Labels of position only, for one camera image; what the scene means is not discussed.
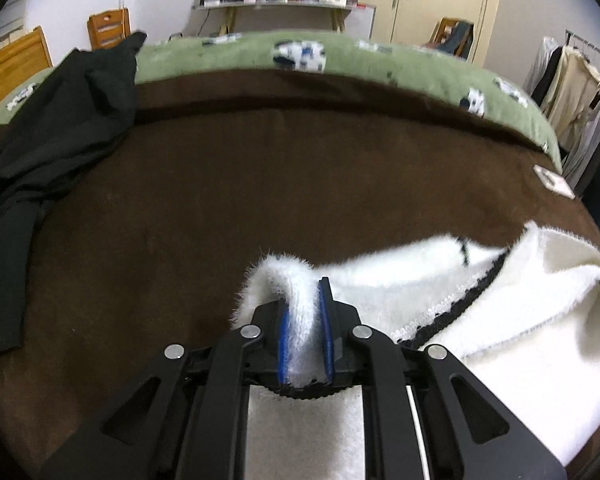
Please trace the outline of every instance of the green blanket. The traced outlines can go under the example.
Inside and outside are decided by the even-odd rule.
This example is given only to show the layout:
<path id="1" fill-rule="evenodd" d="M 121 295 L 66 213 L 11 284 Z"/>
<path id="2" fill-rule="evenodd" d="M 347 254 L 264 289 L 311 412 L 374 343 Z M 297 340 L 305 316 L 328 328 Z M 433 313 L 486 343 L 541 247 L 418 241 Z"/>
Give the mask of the green blanket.
<path id="1" fill-rule="evenodd" d="M 333 32 L 285 30 L 174 39 L 144 46 L 136 59 L 136 84 L 202 71 L 262 68 L 339 74 L 422 92 L 519 131 L 562 171 L 555 133 L 522 90 L 435 50 L 378 45 Z M 18 106 L 6 113 L 6 104 L 20 88 L 0 103 L 1 124 L 16 113 Z"/>

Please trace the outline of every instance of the white cardigan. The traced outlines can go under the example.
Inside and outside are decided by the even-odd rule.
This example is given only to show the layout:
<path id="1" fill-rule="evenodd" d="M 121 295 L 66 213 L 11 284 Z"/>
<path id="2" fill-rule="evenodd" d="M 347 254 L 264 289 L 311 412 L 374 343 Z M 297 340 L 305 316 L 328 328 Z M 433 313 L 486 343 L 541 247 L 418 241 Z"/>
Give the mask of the white cardigan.
<path id="1" fill-rule="evenodd" d="M 600 424 L 600 252 L 530 222 L 504 253 L 442 236 L 317 269 L 268 256 L 250 272 L 234 326 L 250 322 L 256 306 L 285 297 L 288 376 L 302 386 L 324 374 L 321 277 L 362 323 L 398 341 L 448 311 L 504 258 L 488 288 L 428 343 L 461 358 L 566 464 Z M 360 390 L 293 400 L 252 387 L 245 473 L 246 480 L 362 480 Z"/>

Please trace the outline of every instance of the wooden chair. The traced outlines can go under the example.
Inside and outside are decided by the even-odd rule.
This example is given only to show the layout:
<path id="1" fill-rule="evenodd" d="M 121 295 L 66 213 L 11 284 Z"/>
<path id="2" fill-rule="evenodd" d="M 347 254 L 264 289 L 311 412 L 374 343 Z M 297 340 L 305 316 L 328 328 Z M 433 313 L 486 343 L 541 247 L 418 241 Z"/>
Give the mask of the wooden chair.
<path id="1" fill-rule="evenodd" d="M 453 51 L 449 53 L 466 59 L 471 48 L 469 42 L 473 43 L 473 32 L 473 23 L 459 18 L 442 18 L 436 30 L 433 31 L 429 44 L 435 48 L 435 46 L 442 46 L 447 41 L 453 40 L 455 45 Z"/>
<path id="2" fill-rule="evenodd" d="M 44 68 L 53 66 L 41 27 L 0 49 L 0 101 Z"/>
<path id="3" fill-rule="evenodd" d="M 91 49 L 111 48 L 131 34 L 129 30 L 129 10 L 105 10 L 89 16 L 87 30 Z"/>

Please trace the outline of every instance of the beige coat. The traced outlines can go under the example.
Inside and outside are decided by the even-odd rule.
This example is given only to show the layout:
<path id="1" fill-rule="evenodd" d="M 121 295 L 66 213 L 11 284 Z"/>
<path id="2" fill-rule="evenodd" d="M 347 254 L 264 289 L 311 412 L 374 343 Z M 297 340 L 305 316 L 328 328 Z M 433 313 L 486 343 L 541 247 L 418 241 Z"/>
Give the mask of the beige coat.
<path id="1" fill-rule="evenodd" d="M 564 47 L 554 81 L 540 108 L 565 150 L 571 151 L 580 139 L 589 115 L 589 104 L 599 88 L 598 70 L 581 52 L 570 46 Z"/>

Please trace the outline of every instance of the chair backrest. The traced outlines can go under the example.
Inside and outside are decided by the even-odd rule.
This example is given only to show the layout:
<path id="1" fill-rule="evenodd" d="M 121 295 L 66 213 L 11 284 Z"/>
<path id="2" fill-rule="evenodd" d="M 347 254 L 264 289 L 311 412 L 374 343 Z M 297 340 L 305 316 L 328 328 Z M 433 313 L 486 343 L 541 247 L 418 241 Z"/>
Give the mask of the chair backrest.
<path id="1" fill-rule="evenodd" d="M 105 10 L 89 16 L 87 30 L 91 49 L 111 48 L 131 34 L 129 30 L 129 10 Z"/>
<path id="2" fill-rule="evenodd" d="M 442 18 L 431 37 L 437 50 L 467 58 L 474 40 L 474 24 L 456 18 Z"/>

